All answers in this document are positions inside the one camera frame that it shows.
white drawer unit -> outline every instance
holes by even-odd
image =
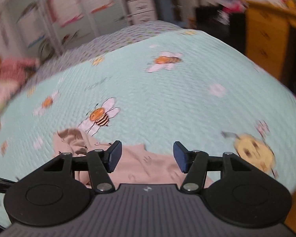
[[[127,4],[131,15],[155,10],[153,0],[130,0]]]
[[[147,11],[132,16],[133,24],[141,24],[147,21],[157,20],[155,11]]]

gray ribbed panel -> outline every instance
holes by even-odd
[[[98,195],[73,221],[50,228],[14,224],[0,237],[293,237],[284,225],[266,229],[231,226],[214,217],[196,195],[173,184],[122,184],[112,194]]]

pink sleeve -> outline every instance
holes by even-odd
[[[34,66],[35,65],[36,59],[21,59],[18,60],[18,63],[22,64],[22,66],[27,67],[27,66]]]

bed sheet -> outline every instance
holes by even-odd
[[[296,189],[296,98],[201,31],[169,31],[56,74],[18,95],[1,126],[0,177],[10,180],[51,159],[53,133],[78,127],[157,154],[175,141],[212,156],[231,151]]]
[[[126,45],[154,37],[160,33],[178,30],[180,27],[164,21],[149,21],[139,25],[123,28],[112,34],[93,39],[91,42],[65,52],[59,58],[51,59],[42,65],[38,72],[29,79],[23,89],[28,89],[52,75],[68,69],[104,53]]]

metal screw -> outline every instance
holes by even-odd
[[[96,188],[99,191],[108,191],[112,188],[112,185],[109,183],[99,183]]]
[[[183,185],[183,189],[187,191],[196,191],[199,186],[196,183],[186,183]]]

